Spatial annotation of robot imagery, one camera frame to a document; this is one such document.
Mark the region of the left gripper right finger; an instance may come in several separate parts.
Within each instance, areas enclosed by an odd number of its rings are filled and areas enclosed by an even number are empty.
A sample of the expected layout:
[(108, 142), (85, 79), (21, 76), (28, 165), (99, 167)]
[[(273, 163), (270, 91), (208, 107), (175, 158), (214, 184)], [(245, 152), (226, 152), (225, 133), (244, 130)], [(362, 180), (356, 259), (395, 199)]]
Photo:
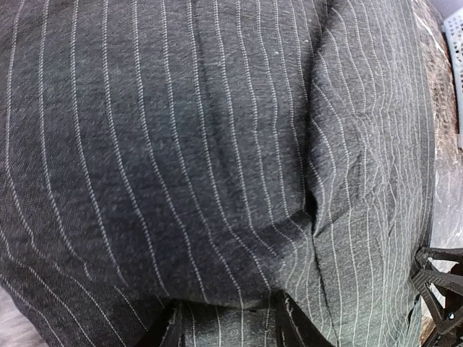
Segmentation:
[(288, 293), (276, 293), (274, 303), (277, 346), (334, 347)]

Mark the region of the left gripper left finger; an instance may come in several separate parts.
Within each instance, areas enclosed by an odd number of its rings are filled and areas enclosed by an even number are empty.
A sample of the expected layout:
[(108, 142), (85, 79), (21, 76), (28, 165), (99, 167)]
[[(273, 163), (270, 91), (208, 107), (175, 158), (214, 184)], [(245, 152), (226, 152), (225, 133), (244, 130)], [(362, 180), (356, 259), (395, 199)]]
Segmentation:
[(136, 347), (177, 347), (183, 336), (184, 304), (171, 300)]

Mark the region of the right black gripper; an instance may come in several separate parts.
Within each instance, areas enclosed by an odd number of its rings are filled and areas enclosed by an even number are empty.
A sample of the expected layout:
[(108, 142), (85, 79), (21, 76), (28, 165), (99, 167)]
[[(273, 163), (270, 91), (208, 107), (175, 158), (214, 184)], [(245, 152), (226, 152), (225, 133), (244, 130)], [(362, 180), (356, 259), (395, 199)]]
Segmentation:
[(423, 247), (412, 282), (433, 319), (424, 346), (462, 345), (462, 249)]

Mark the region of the black pinstriped long sleeve shirt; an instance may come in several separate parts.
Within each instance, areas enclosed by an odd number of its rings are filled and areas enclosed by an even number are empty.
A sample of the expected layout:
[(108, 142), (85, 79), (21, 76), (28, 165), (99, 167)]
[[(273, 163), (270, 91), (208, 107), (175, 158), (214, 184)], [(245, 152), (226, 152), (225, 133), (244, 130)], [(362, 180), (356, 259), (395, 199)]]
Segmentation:
[(50, 346), (418, 346), (431, 100), (411, 1), (3, 1), (1, 287)]

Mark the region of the white perforated plastic basket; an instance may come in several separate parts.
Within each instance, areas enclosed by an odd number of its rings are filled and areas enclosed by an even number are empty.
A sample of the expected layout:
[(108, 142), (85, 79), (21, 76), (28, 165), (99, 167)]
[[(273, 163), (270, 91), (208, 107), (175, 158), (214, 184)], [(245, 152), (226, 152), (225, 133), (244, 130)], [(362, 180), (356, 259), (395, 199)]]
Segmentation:
[(462, 9), (443, 21), (444, 33), (451, 58), (456, 94), (462, 94)]

